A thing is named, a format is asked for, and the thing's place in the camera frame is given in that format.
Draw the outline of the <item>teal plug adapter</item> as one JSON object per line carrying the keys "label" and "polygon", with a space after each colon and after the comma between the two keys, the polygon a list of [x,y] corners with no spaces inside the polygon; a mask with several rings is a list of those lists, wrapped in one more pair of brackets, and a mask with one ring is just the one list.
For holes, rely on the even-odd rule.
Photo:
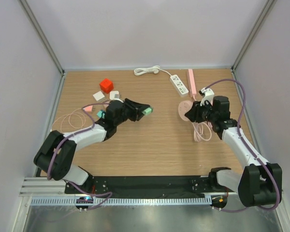
{"label": "teal plug adapter", "polygon": [[105,118],[105,111],[104,110],[100,110],[100,111],[98,111],[97,112],[97,116],[99,117],[99,118]]}

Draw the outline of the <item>small pink plug adapter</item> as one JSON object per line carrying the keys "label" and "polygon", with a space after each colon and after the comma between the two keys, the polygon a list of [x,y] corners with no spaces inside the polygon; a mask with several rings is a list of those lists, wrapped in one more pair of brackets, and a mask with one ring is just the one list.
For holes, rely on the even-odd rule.
{"label": "small pink plug adapter", "polygon": [[93,105],[89,105],[83,108],[86,113],[92,113],[94,111]]}

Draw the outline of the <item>white power strip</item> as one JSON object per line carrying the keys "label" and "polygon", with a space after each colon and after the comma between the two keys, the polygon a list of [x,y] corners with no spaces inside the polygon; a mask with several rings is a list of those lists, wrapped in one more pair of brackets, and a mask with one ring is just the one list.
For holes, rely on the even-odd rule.
{"label": "white power strip", "polygon": [[171,75],[170,82],[181,97],[185,97],[188,95],[189,91],[178,75]]}

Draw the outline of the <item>red cube plug adapter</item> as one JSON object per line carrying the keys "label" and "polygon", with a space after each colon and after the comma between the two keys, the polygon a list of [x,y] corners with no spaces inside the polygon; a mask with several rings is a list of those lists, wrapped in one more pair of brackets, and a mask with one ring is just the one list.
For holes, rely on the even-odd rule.
{"label": "red cube plug adapter", "polygon": [[105,78],[99,83],[101,91],[109,94],[114,89],[114,84],[111,80]]}

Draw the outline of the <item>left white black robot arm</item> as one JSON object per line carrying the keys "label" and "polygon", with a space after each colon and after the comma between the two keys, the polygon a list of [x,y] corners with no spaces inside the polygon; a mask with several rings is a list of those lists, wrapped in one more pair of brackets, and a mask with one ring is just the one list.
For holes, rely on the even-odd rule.
{"label": "left white black robot arm", "polygon": [[51,131],[33,163],[47,174],[47,178],[73,182],[81,193],[88,193],[93,182],[87,171],[72,164],[75,152],[110,139],[116,133],[117,126],[127,120],[139,121],[152,111],[148,104],[129,99],[112,100],[107,103],[100,119],[93,120],[91,126],[68,133]]}

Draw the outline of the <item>white square charger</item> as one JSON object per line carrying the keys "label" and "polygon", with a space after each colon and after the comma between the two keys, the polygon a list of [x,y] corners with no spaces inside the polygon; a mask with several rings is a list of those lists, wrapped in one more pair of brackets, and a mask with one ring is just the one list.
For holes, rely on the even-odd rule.
{"label": "white square charger", "polygon": [[119,91],[113,90],[109,93],[109,99],[110,100],[120,100],[121,96]]}

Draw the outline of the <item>pink power strip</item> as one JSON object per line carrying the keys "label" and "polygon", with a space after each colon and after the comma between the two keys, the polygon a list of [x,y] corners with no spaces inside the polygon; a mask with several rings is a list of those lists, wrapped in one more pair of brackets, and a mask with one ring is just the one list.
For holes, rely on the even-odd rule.
{"label": "pink power strip", "polygon": [[194,79],[194,74],[193,74],[193,69],[188,69],[188,85],[189,85],[189,92],[190,96],[196,100],[196,95],[197,95],[197,89],[195,85],[195,79]]}

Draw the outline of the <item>green plug adapter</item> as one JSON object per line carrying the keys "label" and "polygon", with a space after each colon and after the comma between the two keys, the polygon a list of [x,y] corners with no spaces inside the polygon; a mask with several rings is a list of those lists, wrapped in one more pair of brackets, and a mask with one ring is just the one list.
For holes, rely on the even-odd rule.
{"label": "green plug adapter", "polygon": [[147,116],[153,112],[153,109],[151,107],[146,108],[145,110],[142,111],[142,114]]}

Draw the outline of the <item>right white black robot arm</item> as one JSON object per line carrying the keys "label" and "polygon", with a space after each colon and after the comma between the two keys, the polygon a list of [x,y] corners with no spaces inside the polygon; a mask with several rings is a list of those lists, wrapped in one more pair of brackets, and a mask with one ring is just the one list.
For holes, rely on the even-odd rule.
{"label": "right white black robot arm", "polygon": [[282,169],[263,158],[245,137],[239,123],[231,118],[228,97],[216,96],[213,102],[195,101],[185,113],[192,123],[209,122],[220,140],[237,156],[244,170],[241,175],[228,168],[214,169],[208,179],[212,191],[226,187],[236,192],[245,207],[273,210],[281,202]]}

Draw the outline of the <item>pink round socket base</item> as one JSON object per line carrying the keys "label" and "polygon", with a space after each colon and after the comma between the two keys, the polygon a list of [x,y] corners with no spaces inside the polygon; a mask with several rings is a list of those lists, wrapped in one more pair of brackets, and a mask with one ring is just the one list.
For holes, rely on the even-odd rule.
{"label": "pink round socket base", "polygon": [[193,102],[192,101],[182,101],[179,103],[178,106],[178,114],[180,116],[180,118],[184,121],[190,121],[185,114],[192,108],[193,106]]}

